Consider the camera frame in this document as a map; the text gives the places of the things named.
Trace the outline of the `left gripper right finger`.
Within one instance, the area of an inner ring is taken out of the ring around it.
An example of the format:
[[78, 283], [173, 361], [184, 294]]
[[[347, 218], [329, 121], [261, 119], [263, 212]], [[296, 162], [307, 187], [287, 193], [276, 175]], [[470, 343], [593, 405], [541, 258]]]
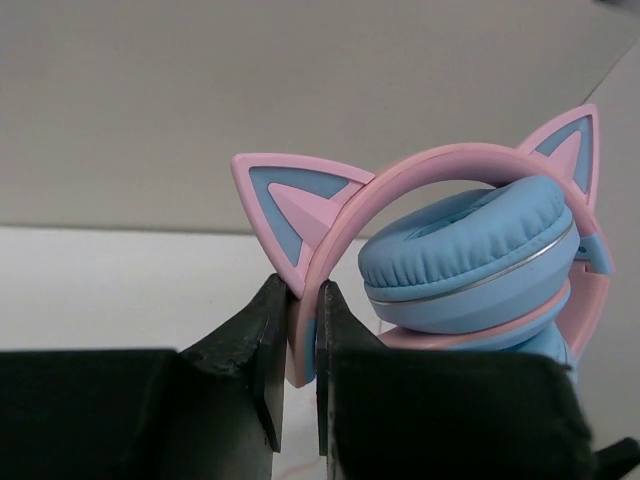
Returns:
[[331, 479], [620, 479], [639, 465], [635, 439], [592, 448], [563, 364], [387, 347], [332, 281], [318, 313], [319, 446]]

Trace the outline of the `blue pink cat-ear headphones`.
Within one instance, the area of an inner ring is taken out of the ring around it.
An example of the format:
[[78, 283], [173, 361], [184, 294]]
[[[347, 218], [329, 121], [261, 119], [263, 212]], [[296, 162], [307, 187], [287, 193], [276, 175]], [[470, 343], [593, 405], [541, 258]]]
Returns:
[[289, 310], [289, 382], [316, 375], [321, 285], [385, 207], [423, 186], [475, 188], [406, 215], [360, 249], [358, 268], [383, 344], [409, 350], [513, 351], [575, 368], [601, 318], [614, 270], [596, 218], [600, 122], [571, 109], [516, 147], [460, 143], [372, 173], [284, 153], [231, 163], [244, 211]]

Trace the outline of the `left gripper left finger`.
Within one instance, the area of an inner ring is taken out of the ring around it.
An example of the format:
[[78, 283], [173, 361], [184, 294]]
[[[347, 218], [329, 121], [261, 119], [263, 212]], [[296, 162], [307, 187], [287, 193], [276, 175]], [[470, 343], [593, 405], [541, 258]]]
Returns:
[[280, 450], [286, 287], [183, 351], [1, 356], [5, 479], [268, 479]]

